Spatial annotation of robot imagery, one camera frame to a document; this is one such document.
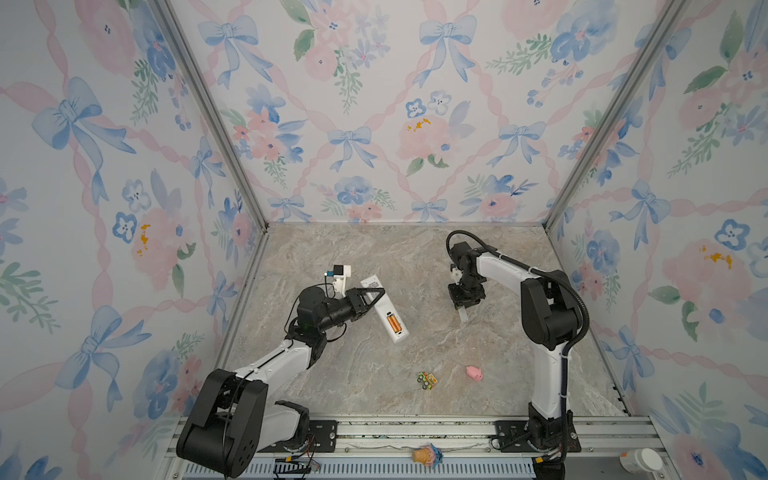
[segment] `pink pig figurine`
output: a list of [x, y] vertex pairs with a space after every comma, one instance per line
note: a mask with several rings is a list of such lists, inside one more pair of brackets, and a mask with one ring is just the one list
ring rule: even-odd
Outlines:
[[482, 380], [482, 372], [476, 366], [471, 366], [471, 365], [468, 366], [467, 375], [469, 376], [469, 378], [475, 380], [476, 382], [479, 382], [480, 380]]

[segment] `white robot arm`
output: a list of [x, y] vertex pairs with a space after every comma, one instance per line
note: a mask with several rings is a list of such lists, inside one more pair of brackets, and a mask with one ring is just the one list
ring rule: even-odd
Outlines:
[[383, 296], [383, 288], [351, 288], [340, 299], [318, 286], [304, 289], [297, 316], [275, 350], [234, 372], [214, 370], [205, 379], [179, 436], [177, 455], [237, 477], [268, 445], [301, 449], [308, 439], [309, 410], [290, 402], [267, 406], [269, 390], [315, 364], [329, 342], [328, 329], [358, 320]]
[[[456, 234], [467, 235], [480, 243], [472, 249], [466, 242], [450, 245]], [[528, 406], [527, 432], [507, 439], [500, 449], [528, 440], [537, 450], [547, 451], [565, 445], [573, 413], [568, 405], [568, 353], [584, 338], [589, 314], [584, 302], [560, 270], [543, 272], [500, 254], [494, 247], [464, 230], [455, 230], [445, 240], [453, 264], [455, 283], [449, 285], [456, 309], [477, 305], [485, 298], [482, 284], [496, 280], [521, 298], [523, 330], [534, 343], [534, 393]]]

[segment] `gray marble floor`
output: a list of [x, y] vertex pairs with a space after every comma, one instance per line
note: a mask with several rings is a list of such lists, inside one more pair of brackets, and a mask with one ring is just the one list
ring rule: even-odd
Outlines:
[[[330, 343], [312, 369], [272, 392], [272, 401], [332, 413], [527, 415], [533, 357], [520, 323], [520, 299], [489, 280], [487, 298], [468, 309], [469, 322], [462, 325], [446, 288], [451, 277], [445, 237], [451, 230], [439, 225], [274, 227], [227, 367], [267, 354], [285, 335], [283, 324], [296, 295], [322, 282], [322, 273], [334, 263], [346, 263], [353, 269], [348, 288], [379, 276], [410, 336], [393, 344], [371, 312]], [[526, 263], [559, 268], [540, 227], [466, 230]], [[467, 377], [468, 365], [482, 369], [481, 382]], [[423, 390], [416, 381], [419, 371], [433, 372], [438, 385]], [[575, 415], [623, 415], [591, 335], [573, 350], [569, 386]]]

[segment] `wall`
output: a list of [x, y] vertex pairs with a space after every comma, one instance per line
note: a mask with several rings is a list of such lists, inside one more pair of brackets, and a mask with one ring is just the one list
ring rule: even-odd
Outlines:
[[540, 222], [664, 1], [171, 3], [271, 220]]
[[768, 478], [766, 15], [690, 2], [551, 230], [686, 480]]
[[143, 2], [4, 2], [0, 44], [0, 478], [153, 478], [256, 229]]

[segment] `green leaf pattern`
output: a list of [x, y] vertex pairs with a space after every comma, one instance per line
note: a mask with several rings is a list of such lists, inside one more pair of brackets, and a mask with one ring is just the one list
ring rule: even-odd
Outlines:
[[48, 329], [53, 333], [55, 328], [61, 328], [57, 320], [50, 312], [50, 305], [57, 303], [58, 300], [49, 300], [47, 296], [38, 296], [44, 292], [42, 280], [35, 277], [40, 276], [37, 270], [28, 270], [16, 273], [21, 264], [19, 262], [9, 263], [0, 276], [0, 305], [7, 307], [5, 312], [10, 316], [13, 322], [20, 319], [26, 319], [30, 323], [37, 323], [40, 328]]

